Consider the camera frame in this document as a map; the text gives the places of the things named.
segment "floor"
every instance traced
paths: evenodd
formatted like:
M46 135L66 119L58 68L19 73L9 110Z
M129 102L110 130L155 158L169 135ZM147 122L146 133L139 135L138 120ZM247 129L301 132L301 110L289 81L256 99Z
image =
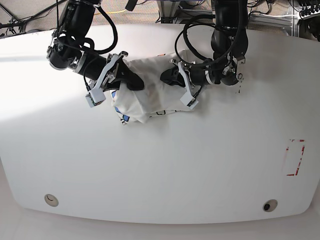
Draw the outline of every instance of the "floor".
M212 10L211 0L204 0L205 3L200 6L195 7L196 9L202 10ZM102 8L106 12L118 12L125 9L128 0L103 0ZM54 4L55 0L0 0L9 11L11 11L18 19L26 18L32 16L47 6ZM65 3L59 6L59 12L61 13ZM268 6L263 3L258 8L253 10L258 10L261 12L267 12ZM271 15L284 15L288 10L288 0L276 0L272 5ZM150 0L144 4L137 5L133 12L124 11L119 13L109 14L112 20L116 24L148 24L154 23L158 17L158 5L157 1ZM41 16L42 18L31 21L26 26L26 31L37 29L41 31L50 30L56 27L56 11L53 9L49 13L45 13ZM6 24L10 20L9 15L7 15L2 9L0 9L0 23ZM102 15L96 15L93 19L93 25L106 25L108 24ZM276 27L268 27L261 25L250 25L249 29L273 32L284 34L281 29ZM0 34L4 33L6 29L0 29Z

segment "crumpled white cloth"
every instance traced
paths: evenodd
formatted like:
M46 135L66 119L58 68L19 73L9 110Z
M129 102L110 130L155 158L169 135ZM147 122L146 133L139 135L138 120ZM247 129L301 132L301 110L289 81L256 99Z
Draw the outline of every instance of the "crumpled white cloth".
M179 52L186 61L190 60L189 51ZM150 117L163 116L179 111L190 111L180 98L186 90L180 86L170 86L160 80L161 74L173 68L171 59L179 60L175 53L161 56L125 61L129 69L136 73L144 82L144 89L131 91L125 83L121 83L119 90L111 90L112 102L124 125L139 121L146 123Z

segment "blue printed pattern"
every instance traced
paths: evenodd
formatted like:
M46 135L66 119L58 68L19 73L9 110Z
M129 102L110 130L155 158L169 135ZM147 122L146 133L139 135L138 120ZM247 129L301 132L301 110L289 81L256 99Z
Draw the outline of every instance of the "blue printed pattern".
M116 93L117 93L117 91L113 91L111 93L112 99L114 99L116 97ZM118 116L119 116L122 124L123 125L127 125L128 122L129 122L130 117L127 116L127 115L122 114L117 107L115 107L115 111L118 113Z

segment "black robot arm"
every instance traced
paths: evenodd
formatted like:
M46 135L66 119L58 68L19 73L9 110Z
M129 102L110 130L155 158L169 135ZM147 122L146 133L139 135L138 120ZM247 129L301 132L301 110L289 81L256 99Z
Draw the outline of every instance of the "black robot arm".
M220 84L232 86L243 80L243 66L246 63L245 54L248 49L248 37L246 26L248 25L248 0L215 0L215 15L198 15L191 18L185 25L183 31L183 39L190 51L203 62L194 63L187 62L179 56L177 51L177 41L175 43L175 52L179 60L184 64L183 69L179 69L178 64L168 69L161 75L161 80L170 85L178 85L185 87L186 83L201 86ZM201 55L191 45L188 39L187 30L197 24L198 20L214 19L215 24L209 24L215 28L211 37L211 47L214 51L213 58L207 58ZM193 101L199 92L190 93Z
M91 107L102 103L106 97L103 92L118 89L126 83L130 90L144 89L144 82L124 64L126 52L100 56L112 51L118 42L118 33L111 18L100 6L101 0L69 0L57 22L52 35L47 58L56 70L72 69L84 78L88 90L87 100ZM95 10L110 23L113 30L113 43L103 50L95 49L95 42L86 37L92 24Z

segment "metal frame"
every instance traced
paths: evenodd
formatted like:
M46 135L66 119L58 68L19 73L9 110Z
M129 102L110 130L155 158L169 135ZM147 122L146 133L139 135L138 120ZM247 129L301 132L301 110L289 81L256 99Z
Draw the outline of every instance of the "metal frame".
M156 1L159 7L162 24L172 24L180 1Z
M288 35L293 37L299 37L300 25L299 25L299 13L295 11L295 1L290 0L292 6L288 4L288 17L272 17L261 15L259 13L252 13L249 19L250 24L266 25L282 28L288 33Z

